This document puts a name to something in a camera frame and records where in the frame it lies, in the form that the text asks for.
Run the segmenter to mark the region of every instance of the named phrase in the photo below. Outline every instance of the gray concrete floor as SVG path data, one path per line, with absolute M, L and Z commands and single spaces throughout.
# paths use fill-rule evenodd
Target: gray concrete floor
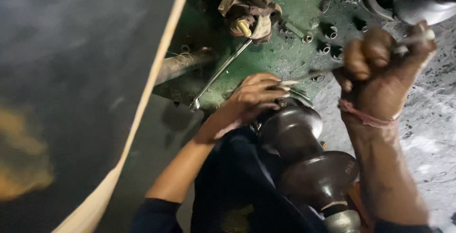
M 409 169 L 428 203 L 431 225 L 442 232 L 456 232 L 456 19 L 433 27 L 444 31 L 436 58 L 418 78 L 402 113 L 399 133 Z M 403 36 L 401 25 L 385 29 L 396 38 Z M 345 126 L 340 119 L 337 100 L 340 88 L 333 80 L 314 100 L 324 122 L 320 139 L 327 150 L 354 155 Z M 154 178 L 173 159 L 198 129 L 202 114 L 193 114 L 185 106 L 153 95 L 143 122 L 97 232 L 126 232 L 135 209 Z M 188 232 L 191 218 L 190 191 L 178 213 Z

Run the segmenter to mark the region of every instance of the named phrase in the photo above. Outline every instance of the hand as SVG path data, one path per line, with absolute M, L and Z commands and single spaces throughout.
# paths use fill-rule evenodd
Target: hand
M 279 110 L 273 101 L 288 97 L 289 86 L 270 73 L 248 76 L 234 94 L 202 125 L 195 139 L 212 143 L 225 133 L 250 123 L 266 109 Z
M 426 22 L 414 26 L 410 36 L 422 34 L 429 27 Z M 342 99 L 355 108 L 382 121 L 397 119 L 407 100 L 407 93 L 421 71 L 436 53 L 433 40 L 408 47 L 405 57 L 392 55 L 395 39 L 386 31 L 373 29 L 364 40 L 351 41 L 344 51 L 345 67 L 334 76 L 342 87 Z M 359 119 L 342 113 L 347 124 Z

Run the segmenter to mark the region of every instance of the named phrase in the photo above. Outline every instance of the metal pipe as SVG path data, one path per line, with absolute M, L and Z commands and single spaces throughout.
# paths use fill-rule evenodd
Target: metal pipe
M 217 70 L 217 72 L 214 74 L 214 76 L 211 78 L 211 80 L 209 81 L 209 83 L 206 85 L 206 87 L 204 87 L 204 89 L 201 90 L 200 93 L 198 93 L 198 95 L 193 99 L 193 102 L 190 104 L 190 108 L 192 108 L 192 110 L 194 108 L 198 109 L 200 107 L 200 103 L 199 103 L 199 98 L 202 96 L 202 94 L 204 92 L 206 92 L 206 90 L 215 82 L 215 80 L 217 80 L 217 78 L 225 71 L 225 69 L 231 64 L 231 62 L 234 61 L 235 58 L 237 58 L 239 56 L 239 54 L 241 54 L 241 52 L 244 51 L 245 48 L 247 48 L 247 46 L 249 44 L 252 43 L 252 39 L 247 39 L 244 44 L 242 44 L 242 46 L 240 46 L 236 52 L 234 52 L 226 61 L 225 63 Z
M 155 85 L 181 76 L 193 69 L 217 60 L 217 54 L 210 48 L 203 48 L 195 53 L 180 54 L 165 58 L 158 73 Z

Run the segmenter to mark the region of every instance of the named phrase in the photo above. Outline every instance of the nut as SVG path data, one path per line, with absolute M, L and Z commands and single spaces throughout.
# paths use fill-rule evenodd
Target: nut
M 337 27 L 331 26 L 328 31 L 325 33 L 327 39 L 335 39 L 337 37 Z
M 322 47 L 318 49 L 318 53 L 320 55 L 326 55 L 326 54 L 329 53 L 330 50 L 331 50 L 331 47 L 329 46 L 329 44 L 328 43 L 324 43 L 322 45 Z
M 306 32 L 305 35 L 302 37 L 301 41 L 302 43 L 310 43 L 313 40 L 313 34 L 312 32 Z

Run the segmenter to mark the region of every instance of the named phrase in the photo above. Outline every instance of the wrench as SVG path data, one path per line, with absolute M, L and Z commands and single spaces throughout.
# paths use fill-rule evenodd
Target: wrench
M 215 82 L 215 80 L 217 80 L 217 78 L 223 73 L 223 71 L 225 71 L 225 69 L 231 64 L 231 62 L 234 61 L 235 58 L 237 58 L 239 56 L 239 54 L 241 54 L 242 51 L 244 51 L 245 48 L 247 48 L 247 46 L 252 43 L 252 39 L 248 38 L 244 44 L 242 44 L 242 46 L 240 46 L 226 61 L 225 63 L 217 70 L 217 72 L 214 74 L 214 76 L 211 78 L 211 80 L 209 81 L 209 83 L 206 85 L 206 87 L 204 87 L 204 89 L 201 90 L 200 93 L 198 93 L 198 95 L 193 99 L 193 102 L 190 104 L 190 108 L 192 111 L 195 111 L 197 110 L 198 108 L 200 108 L 200 103 L 199 103 L 199 99 L 200 97 L 202 96 L 203 93 L 206 92 L 206 90 L 209 89 L 209 87 Z

